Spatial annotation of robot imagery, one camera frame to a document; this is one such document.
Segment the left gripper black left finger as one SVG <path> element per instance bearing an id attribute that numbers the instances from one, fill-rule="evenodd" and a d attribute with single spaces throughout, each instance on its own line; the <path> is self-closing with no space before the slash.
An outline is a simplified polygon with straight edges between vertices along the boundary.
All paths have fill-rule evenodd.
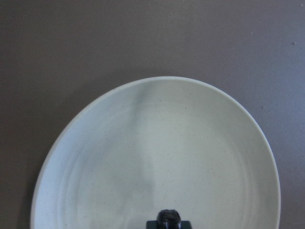
<path id="1" fill-rule="evenodd" d="M 157 220 L 149 220 L 146 222 L 146 229 L 160 229 L 160 223 Z"/>

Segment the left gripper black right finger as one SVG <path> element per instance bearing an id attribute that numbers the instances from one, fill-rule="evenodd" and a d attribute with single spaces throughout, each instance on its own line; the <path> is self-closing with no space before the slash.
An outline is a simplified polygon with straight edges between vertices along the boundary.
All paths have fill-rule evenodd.
<path id="1" fill-rule="evenodd" d="M 192 229 L 191 222 L 188 220 L 181 220 L 179 229 Z"/>

